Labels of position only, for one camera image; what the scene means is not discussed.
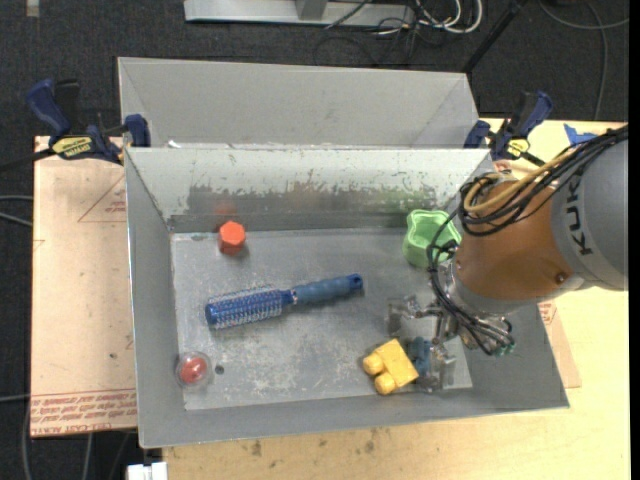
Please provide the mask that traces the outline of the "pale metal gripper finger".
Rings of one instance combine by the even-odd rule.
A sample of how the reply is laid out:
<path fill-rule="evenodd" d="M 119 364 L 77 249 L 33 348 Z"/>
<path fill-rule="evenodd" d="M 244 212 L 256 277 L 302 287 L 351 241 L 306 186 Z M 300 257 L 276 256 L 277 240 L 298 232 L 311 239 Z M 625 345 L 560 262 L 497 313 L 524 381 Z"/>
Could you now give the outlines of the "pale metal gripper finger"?
<path fill-rule="evenodd" d="M 430 343 L 427 366 L 423 375 L 423 387 L 427 393 L 450 388 L 454 383 L 457 358 L 440 342 Z"/>
<path fill-rule="evenodd" d="M 434 331 L 437 314 L 422 305 L 415 295 L 392 299 L 388 304 L 389 331 Z"/>

